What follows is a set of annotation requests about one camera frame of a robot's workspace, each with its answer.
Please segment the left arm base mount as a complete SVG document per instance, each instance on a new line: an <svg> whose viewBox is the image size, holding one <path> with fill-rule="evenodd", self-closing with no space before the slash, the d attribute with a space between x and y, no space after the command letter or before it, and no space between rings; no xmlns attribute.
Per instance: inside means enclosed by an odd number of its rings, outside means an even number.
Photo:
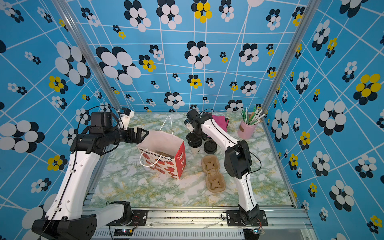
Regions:
<svg viewBox="0 0 384 240"><path fill-rule="evenodd" d="M145 226L147 219L148 219L148 213L147 210L132 210L129 217L127 219L120 219L112 221L111 223L107 224L107 226L114 226L114 227L141 227Z"/></svg>

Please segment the red white gift bag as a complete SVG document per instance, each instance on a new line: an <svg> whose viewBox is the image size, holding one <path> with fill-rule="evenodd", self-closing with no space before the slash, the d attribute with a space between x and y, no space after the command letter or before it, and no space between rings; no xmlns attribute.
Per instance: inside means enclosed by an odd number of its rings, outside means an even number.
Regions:
<svg viewBox="0 0 384 240"><path fill-rule="evenodd" d="M174 134L171 117L168 116L163 125L166 123L171 125L169 133L162 129L149 131L148 136L137 145L141 153L139 163L145 168L179 180L187 162L185 142Z"/></svg>

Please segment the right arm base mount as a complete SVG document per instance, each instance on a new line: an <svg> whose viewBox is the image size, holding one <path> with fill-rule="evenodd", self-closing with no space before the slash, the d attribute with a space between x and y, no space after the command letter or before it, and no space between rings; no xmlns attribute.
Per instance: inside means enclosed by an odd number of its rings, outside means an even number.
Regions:
<svg viewBox="0 0 384 240"><path fill-rule="evenodd" d="M269 225L265 211L252 216L240 210L228 210L222 213L222 219L227 221L229 227L267 227Z"/></svg>

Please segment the black coffee cup lid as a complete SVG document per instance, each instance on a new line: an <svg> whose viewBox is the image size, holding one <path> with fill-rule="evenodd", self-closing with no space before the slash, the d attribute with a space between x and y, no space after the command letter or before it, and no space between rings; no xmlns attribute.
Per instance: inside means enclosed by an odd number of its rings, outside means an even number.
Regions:
<svg viewBox="0 0 384 240"><path fill-rule="evenodd" d="M203 143L203 140L196 138L194 136L187 136L186 139L191 148L199 148Z"/></svg>

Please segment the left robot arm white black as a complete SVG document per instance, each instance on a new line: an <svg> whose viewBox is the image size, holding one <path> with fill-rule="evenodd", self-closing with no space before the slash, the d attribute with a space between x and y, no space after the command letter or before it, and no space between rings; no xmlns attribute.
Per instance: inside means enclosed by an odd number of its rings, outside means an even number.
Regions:
<svg viewBox="0 0 384 240"><path fill-rule="evenodd" d="M38 239L90 240L96 231L110 223L129 225L134 219L130 202L111 202L89 215L83 214L92 174L108 146L120 143L139 144L149 132L129 126L134 111L122 108L115 113L93 112L89 126L77 133L61 187L51 207L35 220L32 232Z"/></svg>

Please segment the white paper cup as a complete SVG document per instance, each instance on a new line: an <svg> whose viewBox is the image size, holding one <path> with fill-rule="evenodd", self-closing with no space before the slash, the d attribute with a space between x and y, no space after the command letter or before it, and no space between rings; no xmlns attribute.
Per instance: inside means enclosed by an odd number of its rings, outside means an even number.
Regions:
<svg viewBox="0 0 384 240"><path fill-rule="evenodd" d="M201 150L201 147L190 147L190 151L192 154L198 154Z"/></svg>

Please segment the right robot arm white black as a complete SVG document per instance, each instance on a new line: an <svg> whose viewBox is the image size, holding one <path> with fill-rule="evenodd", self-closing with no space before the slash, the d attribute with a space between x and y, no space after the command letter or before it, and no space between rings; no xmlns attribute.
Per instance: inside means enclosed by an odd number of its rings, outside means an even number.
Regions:
<svg viewBox="0 0 384 240"><path fill-rule="evenodd" d="M226 133L210 113L198 113L195 109L190 110L184 123L190 131L186 139L192 151L197 151L208 137L222 148L225 153L225 170L235 179L237 186L242 221L248 226L255 223L260 208L254 197L251 184L252 153L248 143L244 140L239 141Z"/></svg>

